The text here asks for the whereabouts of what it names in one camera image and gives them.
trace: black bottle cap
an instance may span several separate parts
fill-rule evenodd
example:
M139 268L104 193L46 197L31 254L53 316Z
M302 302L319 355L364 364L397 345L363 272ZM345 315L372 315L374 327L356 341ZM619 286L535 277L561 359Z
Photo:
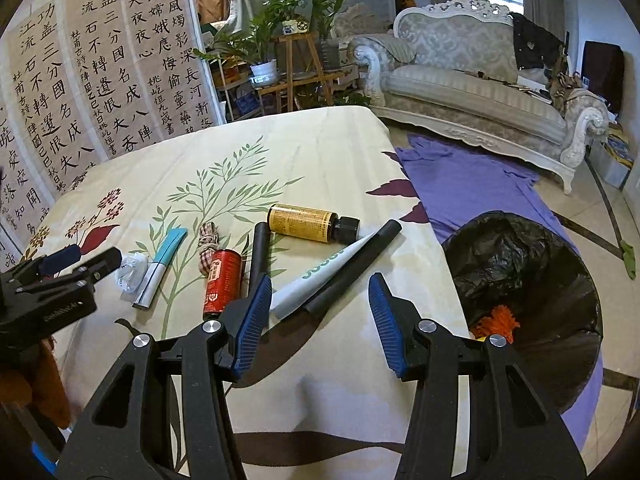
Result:
M353 244L358 239L360 220L343 216L338 218L332 230L332 236L336 242L344 245Z

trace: purple cloth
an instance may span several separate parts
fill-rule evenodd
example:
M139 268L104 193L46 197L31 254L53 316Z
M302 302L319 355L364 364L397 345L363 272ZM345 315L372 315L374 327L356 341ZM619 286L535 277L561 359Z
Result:
M513 159L478 152L446 140L409 136L412 148L396 148L398 157L440 243L473 218L505 211L533 220L577 247L533 189L538 174ZM563 415L579 449L584 447L602 387L602 354L574 405Z

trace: black jacket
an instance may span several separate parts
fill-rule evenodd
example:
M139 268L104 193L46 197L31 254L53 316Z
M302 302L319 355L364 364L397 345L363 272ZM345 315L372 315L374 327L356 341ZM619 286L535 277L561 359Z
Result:
M562 42L551 32L530 22L522 14L512 12L513 47L519 70L553 67Z

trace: red can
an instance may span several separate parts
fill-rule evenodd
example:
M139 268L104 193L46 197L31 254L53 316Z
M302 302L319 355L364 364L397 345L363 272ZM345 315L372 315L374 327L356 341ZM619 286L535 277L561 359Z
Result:
M213 253L207 279L202 319L215 319L226 305L240 296L242 282L242 256L231 249Z

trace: metal screw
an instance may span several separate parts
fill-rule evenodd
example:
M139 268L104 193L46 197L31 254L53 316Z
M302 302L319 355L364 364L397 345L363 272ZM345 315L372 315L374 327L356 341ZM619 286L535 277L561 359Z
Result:
M426 332L427 334L435 332L437 327L438 326L431 319L423 319L418 323L418 329L420 332Z
M489 336L489 343L497 346L498 348L502 348L503 346L507 345L507 340L500 334L493 334Z
M217 319L205 321L202 324L202 329L208 334L213 334L214 332L217 332L221 328L222 328L222 324Z
M143 346L148 345L149 341L151 341L151 337L149 336L149 334L140 334L133 338L133 346L142 348Z

